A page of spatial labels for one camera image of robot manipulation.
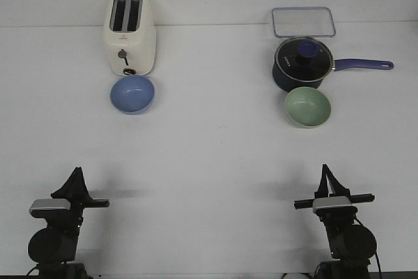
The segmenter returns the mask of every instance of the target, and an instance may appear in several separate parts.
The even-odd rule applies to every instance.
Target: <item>toaster lever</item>
[[[126,51],[125,51],[125,50],[121,49],[121,50],[118,52],[118,57],[119,57],[119,58],[121,58],[121,59],[124,59],[124,60],[125,60],[125,64],[126,64],[126,65],[129,65],[129,64],[128,64],[128,59],[126,58]]]

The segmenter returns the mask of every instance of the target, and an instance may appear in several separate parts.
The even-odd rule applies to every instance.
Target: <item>glass lid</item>
[[[334,20],[327,7],[291,7],[272,10],[274,35],[289,37],[333,37]]]

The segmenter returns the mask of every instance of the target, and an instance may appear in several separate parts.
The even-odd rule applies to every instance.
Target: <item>toaster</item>
[[[118,75],[152,70],[157,32],[149,0],[110,0],[103,27],[110,66]]]

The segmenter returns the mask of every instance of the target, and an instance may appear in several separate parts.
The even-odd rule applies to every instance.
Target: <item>green bowl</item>
[[[327,97],[315,88],[301,87],[291,90],[285,99],[286,114],[301,127],[317,127],[331,115]]]

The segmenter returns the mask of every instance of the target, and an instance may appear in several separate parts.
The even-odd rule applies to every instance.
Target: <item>purple handle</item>
[[[393,63],[390,61],[368,60],[368,59],[335,60],[335,71],[344,70],[348,68],[391,70],[393,69]]]

